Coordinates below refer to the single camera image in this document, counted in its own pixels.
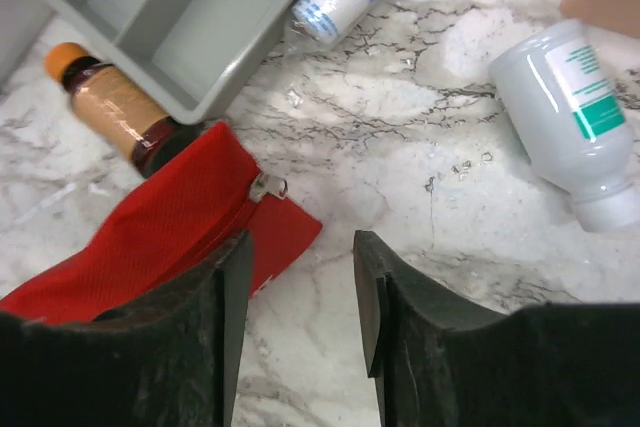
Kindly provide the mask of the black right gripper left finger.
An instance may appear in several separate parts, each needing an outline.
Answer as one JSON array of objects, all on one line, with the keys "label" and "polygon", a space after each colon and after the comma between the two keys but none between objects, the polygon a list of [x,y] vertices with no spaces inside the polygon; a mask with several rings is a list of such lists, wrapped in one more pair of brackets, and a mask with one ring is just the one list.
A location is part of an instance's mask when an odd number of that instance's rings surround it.
[{"label": "black right gripper left finger", "polygon": [[254,242],[88,322],[1,316],[5,426],[227,426],[233,415]]}]

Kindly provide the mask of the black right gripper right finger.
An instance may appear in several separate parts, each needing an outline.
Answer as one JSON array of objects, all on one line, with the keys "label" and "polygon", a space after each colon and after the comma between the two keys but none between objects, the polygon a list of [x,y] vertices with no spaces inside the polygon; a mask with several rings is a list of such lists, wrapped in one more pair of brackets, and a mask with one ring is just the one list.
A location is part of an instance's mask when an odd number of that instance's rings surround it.
[{"label": "black right gripper right finger", "polygon": [[502,314],[353,240],[363,353],[384,426],[635,426],[639,307],[543,303]]}]

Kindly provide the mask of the red first aid kit pouch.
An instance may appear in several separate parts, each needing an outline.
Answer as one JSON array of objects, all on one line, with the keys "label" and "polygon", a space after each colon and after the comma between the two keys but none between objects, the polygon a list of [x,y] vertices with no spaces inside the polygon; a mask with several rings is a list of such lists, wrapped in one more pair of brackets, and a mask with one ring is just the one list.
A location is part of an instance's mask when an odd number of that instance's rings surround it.
[{"label": "red first aid kit pouch", "polygon": [[130,193],[83,250],[14,289],[1,310],[48,324],[89,321],[243,230],[254,241],[256,292],[310,247],[322,224],[218,122]]}]

